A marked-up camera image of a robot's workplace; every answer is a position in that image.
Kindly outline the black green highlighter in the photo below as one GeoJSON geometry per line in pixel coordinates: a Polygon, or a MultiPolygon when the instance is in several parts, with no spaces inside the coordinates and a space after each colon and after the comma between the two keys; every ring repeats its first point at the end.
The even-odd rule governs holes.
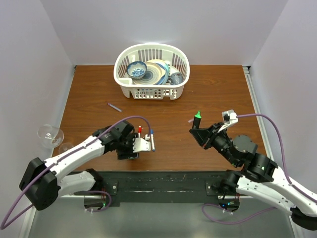
{"type": "Polygon", "coordinates": [[[198,111],[195,115],[194,115],[194,120],[193,120],[193,125],[192,125],[192,129],[197,129],[200,126],[200,122],[201,122],[201,111],[198,111]]]}

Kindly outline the white blue marker pen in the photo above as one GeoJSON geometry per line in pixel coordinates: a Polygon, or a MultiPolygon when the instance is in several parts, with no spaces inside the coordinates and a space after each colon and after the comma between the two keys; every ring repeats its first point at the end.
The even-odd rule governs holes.
{"type": "Polygon", "coordinates": [[[151,134],[151,144],[152,144],[152,151],[155,151],[156,148],[155,148],[155,141],[154,141],[154,135],[151,134]]]}

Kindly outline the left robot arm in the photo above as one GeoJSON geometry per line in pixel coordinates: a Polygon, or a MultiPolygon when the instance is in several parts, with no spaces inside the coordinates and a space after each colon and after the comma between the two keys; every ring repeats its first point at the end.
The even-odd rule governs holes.
{"type": "Polygon", "coordinates": [[[42,161],[35,158],[29,162],[19,188],[39,211],[51,206],[57,198],[88,191],[98,194],[105,186],[104,179],[94,169],[78,174],[71,172],[107,152],[116,151],[119,159],[138,157],[133,152],[136,138],[134,126],[122,121],[114,127],[107,126],[95,131],[85,141],[72,149],[42,161]]]}

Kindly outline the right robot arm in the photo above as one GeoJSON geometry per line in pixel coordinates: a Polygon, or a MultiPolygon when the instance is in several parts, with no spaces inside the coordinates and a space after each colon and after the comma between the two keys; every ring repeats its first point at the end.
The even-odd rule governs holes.
{"type": "Polygon", "coordinates": [[[298,226],[317,229],[317,195],[293,180],[287,179],[283,168],[264,154],[257,152],[257,144],[246,135],[230,139],[223,123],[200,128],[194,123],[189,132],[205,150],[214,148],[233,167],[227,170],[218,190],[227,195],[248,195],[274,206],[289,215],[298,226]]]}

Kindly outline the purple marker pen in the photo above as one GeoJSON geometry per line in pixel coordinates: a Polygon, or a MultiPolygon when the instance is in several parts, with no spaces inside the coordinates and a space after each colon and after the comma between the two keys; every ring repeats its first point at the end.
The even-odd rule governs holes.
{"type": "Polygon", "coordinates": [[[121,110],[120,108],[116,107],[115,105],[113,105],[113,104],[111,104],[111,103],[107,103],[107,105],[108,105],[109,107],[115,109],[115,110],[118,111],[118,112],[122,112],[122,110],[121,110]]]}

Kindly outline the grey patterned mug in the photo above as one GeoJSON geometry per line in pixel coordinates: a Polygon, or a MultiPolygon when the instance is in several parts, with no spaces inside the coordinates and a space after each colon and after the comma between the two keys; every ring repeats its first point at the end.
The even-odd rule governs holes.
{"type": "Polygon", "coordinates": [[[178,85],[183,82],[183,75],[180,72],[171,74],[167,80],[170,85],[178,85]]]}

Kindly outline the clear wine glass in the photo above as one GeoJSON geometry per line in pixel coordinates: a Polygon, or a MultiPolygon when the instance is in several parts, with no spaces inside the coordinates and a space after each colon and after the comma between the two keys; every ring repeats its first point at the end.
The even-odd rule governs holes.
{"type": "Polygon", "coordinates": [[[64,132],[60,128],[50,124],[40,126],[37,136],[45,148],[57,148],[59,154],[62,154],[74,147],[71,142],[64,141],[64,132]]]}

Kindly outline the blue rimmed plate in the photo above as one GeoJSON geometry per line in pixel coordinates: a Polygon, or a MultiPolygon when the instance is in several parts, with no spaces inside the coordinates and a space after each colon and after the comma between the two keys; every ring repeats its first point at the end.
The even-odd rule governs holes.
{"type": "Polygon", "coordinates": [[[169,78],[170,66],[167,64],[166,61],[163,61],[161,59],[156,59],[156,63],[162,66],[164,69],[164,76],[161,77],[157,85],[164,85],[168,81],[168,78],[169,78]]]}

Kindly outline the beige swirl plate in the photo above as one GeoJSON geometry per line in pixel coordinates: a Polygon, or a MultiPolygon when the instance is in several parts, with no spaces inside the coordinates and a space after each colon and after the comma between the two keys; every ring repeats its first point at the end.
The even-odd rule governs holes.
{"type": "Polygon", "coordinates": [[[147,71],[141,79],[134,79],[134,84],[157,85],[161,77],[164,76],[164,69],[157,63],[146,62],[147,71]]]}

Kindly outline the blue white porcelain bowl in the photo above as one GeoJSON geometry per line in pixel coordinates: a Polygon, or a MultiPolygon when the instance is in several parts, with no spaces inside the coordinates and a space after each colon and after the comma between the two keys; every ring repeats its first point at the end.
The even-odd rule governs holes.
{"type": "Polygon", "coordinates": [[[142,61],[134,61],[127,66],[126,73],[132,79],[141,79],[147,71],[147,65],[142,61]]]}

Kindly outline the white plastic dish basket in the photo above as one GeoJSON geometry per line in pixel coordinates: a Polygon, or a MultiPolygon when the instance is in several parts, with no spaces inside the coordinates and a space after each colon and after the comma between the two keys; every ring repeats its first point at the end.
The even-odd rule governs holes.
{"type": "Polygon", "coordinates": [[[118,56],[113,70],[123,95],[134,99],[178,99],[188,82],[190,65],[178,48],[159,43],[128,47],[118,56]]]}

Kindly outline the aluminium frame rail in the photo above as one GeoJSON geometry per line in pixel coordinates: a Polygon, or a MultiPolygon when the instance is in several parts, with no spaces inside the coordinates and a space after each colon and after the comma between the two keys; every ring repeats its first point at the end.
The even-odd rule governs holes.
{"type": "MultiPolygon", "coordinates": [[[[250,93],[250,96],[251,96],[251,100],[252,100],[252,103],[253,103],[253,107],[254,107],[255,113],[256,114],[260,114],[261,111],[260,111],[260,107],[259,107],[259,104],[258,104],[258,101],[257,101],[257,97],[256,97],[256,93],[255,93],[255,90],[254,90],[254,87],[253,87],[253,81],[252,81],[249,69],[250,69],[249,66],[242,66],[242,70],[243,70],[243,73],[245,75],[245,79],[246,79],[246,82],[247,82],[247,85],[248,85],[248,89],[249,89],[249,93],[250,93]]],[[[264,148],[265,148],[266,154],[268,155],[268,157],[270,159],[272,159],[274,161],[273,153],[272,153],[272,150],[271,150],[271,146],[270,146],[270,143],[269,143],[269,140],[268,140],[268,136],[267,136],[267,132],[266,132],[265,125],[264,125],[264,120],[266,120],[266,118],[264,118],[262,116],[257,116],[257,121],[258,121],[258,124],[259,124],[259,128],[260,128],[260,132],[261,132],[261,135],[262,135],[262,139],[263,139],[263,142],[264,142],[264,148]]]]}

